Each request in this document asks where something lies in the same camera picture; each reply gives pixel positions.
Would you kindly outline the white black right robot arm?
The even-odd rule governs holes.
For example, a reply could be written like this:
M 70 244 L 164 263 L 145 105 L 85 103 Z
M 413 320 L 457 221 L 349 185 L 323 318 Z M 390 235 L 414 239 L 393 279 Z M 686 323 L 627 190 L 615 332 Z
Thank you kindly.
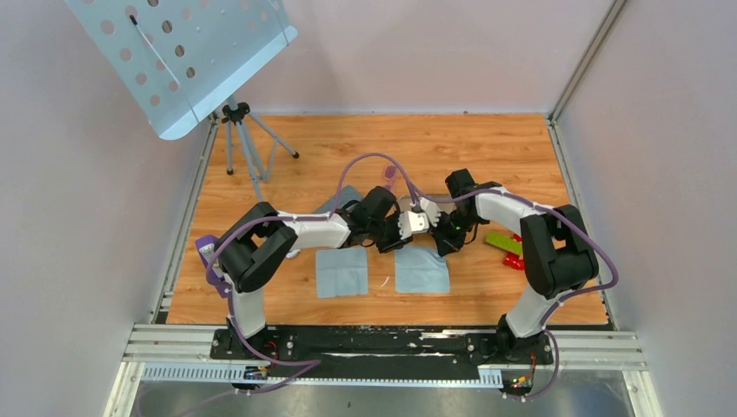
M 507 362 L 529 354 L 531 341 L 545 328 L 551 308 L 599 273 L 599 263 L 581 213 L 573 205 L 556 208 L 512 195 L 497 182 L 475 182 L 460 169 L 445 180 L 453 211 L 430 229 L 439 255 L 460 251 L 467 233 L 496 222 L 518 235 L 527 286 L 498 324 L 496 350 Z

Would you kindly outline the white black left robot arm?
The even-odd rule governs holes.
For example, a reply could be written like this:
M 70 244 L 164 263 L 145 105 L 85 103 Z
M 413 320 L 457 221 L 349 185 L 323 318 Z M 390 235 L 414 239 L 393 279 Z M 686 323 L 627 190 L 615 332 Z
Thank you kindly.
M 233 348 L 246 359 L 266 348 L 263 288 L 288 253 L 305 248 L 344 249 L 369 244 L 384 254 L 413 240 L 401 225 L 394 194 L 371 189 L 361 200 L 325 212 L 298 215 L 257 203 L 214 246 L 208 268 L 218 268 L 228 286 L 229 325 L 236 332 Z

